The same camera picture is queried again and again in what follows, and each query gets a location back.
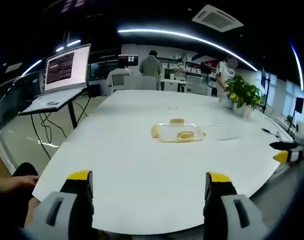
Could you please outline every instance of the dark ceiling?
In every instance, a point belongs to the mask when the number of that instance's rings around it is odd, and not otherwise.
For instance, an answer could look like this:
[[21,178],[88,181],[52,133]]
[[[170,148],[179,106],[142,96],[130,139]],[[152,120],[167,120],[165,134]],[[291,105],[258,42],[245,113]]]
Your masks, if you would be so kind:
[[[299,74],[290,41],[296,45],[304,73],[304,7],[273,6],[269,2],[219,1],[115,1],[85,0],[82,7],[61,13],[66,0],[0,2],[0,64],[30,65],[60,45],[64,34],[91,43],[92,50],[120,47],[124,43],[177,47],[221,58],[222,53],[190,40],[163,35],[117,33],[124,28],[153,28],[187,33],[222,45],[256,68],[265,68],[279,78],[299,84]],[[218,32],[192,22],[206,4],[211,4],[244,24]]]

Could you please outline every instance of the transparent tray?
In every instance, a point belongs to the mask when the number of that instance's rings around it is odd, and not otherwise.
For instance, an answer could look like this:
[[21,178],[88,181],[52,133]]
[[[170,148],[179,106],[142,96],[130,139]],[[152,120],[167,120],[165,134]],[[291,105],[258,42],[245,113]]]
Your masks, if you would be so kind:
[[189,143],[202,141],[204,131],[183,119],[172,119],[170,123],[159,123],[152,127],[152,137],[163,143]]

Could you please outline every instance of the white shirt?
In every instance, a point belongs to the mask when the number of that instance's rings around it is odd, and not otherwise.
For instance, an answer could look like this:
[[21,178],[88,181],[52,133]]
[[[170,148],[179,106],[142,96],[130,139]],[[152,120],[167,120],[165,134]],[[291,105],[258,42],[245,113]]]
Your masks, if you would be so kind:
[[[229,78],[232,78],[235,74],[234,70],[228,68],[225,61],[220,61],[217,64],[216,74],[219,73],[221,74],[221,79],[224,84]],[[224,94],[224,89],[222,88],[222,86],[219,83],[217,83],[216,88],[217,88],[217,96],[218,97],[222,96]]]
[[108,74],[107,79],[106,79],[106,84],[108,86],[112,86],[112,84],[113,84],[112,76],[119,75],[119,74],[130,74],[130,76],[133,76],[133,71],[128,68],[114,69],[113,71],[110,71],[110,73]]

